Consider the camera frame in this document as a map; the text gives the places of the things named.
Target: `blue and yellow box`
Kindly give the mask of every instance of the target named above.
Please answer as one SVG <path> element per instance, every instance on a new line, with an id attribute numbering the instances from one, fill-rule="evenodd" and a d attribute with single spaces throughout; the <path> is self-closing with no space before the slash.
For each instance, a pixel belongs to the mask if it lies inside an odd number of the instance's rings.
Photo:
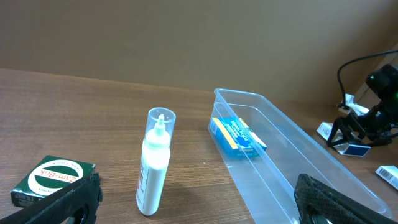
<path id="1" fill-rule="evenodd" d="M 239 122 L 242 123 L 244 129 L 238 126 L 237 123 Z M 251 138 L 258 143 L 262 150 L 265 151 L 267 149 L 267 146 L 257 137 L 242 118 L 239 118 L 239 121 L 237 118 L 211 118 L 210 131 L 230 158 L 259 156 Z"/>

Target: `brown wood surface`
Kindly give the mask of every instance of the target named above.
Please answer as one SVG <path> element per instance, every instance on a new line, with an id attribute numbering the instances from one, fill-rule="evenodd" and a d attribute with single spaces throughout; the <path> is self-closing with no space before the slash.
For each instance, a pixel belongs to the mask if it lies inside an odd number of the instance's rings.
<path id="1" fill-rule="evenodd" d="M 13 207 L 9 191 L 45 155 L 96 164 L 104 201 L 97 223 L 253 223 L 207 131 L 214 94 L 135 83 L 0 69 L 0 218 Z M 275 104 L 317 142 L 332 106 Z M 140 214 L 136 184 L 147 112 L 168 107 L 177 115 L 170 165 L 158 212 Z M 398 191 L 374 174 L 398 166 L 396 144 L 364 158 L 327 149 L 398 217 Z"/>

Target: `gray wall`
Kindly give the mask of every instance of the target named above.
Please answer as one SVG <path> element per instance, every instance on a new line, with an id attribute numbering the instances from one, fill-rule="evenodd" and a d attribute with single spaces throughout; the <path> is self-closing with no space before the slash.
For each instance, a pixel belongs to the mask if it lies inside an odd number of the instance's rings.
<path id="1" fill-rule="evenodd" d="M 387 50 L 398 25 L 395 0 L 0 2 L 3 68 L 318 103 L 339 101 L 337 68 Z M 350 66 L 347 89 L 374 63 Z"/>

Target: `bottle label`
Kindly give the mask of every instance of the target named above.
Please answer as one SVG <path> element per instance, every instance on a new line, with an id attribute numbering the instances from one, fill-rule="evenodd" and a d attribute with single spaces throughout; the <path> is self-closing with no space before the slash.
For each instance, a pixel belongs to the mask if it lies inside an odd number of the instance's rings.
<path id="1" fill-rule="evenodd" d="M 144 158 L 141 156 L 140 172 L 138 174 L 137 184 L 137 202 L 141 208 L 144 206 L 145 190 L 148 184 L 148 165 L 145 163 Z"/>

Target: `spray bottle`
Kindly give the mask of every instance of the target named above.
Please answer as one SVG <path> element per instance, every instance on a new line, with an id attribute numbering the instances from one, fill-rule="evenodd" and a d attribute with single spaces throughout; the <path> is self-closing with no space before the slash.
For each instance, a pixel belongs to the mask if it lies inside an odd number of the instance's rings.
<path id="1" fill-rule="evenodd" d="M 136 194 L 137 206 L 144 215 L 153 215 L 159 207 L 174 123 L 175 114 L 167 108 L 152 108 L 148 113 Z"/>

